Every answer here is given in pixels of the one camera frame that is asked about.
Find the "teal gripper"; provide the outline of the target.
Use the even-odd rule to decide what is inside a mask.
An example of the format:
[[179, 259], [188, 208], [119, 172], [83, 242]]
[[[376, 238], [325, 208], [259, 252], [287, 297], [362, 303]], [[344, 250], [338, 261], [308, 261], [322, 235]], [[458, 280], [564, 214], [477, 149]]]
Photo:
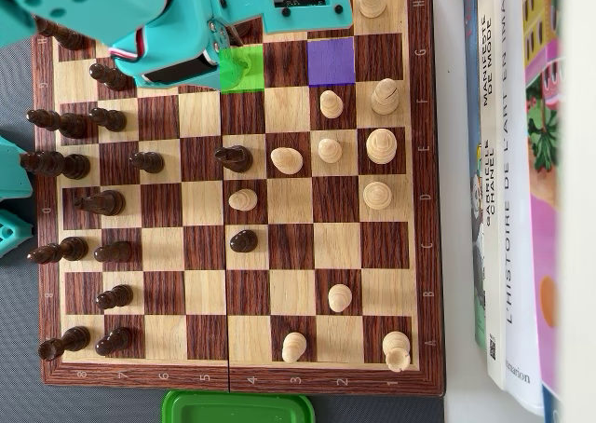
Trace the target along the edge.
[[263, 50], [241, 28], [263, 18], [266, 0], [169, 0], [167, 8], [114, 43], [114, 62], [138, 87], [264, 89]]

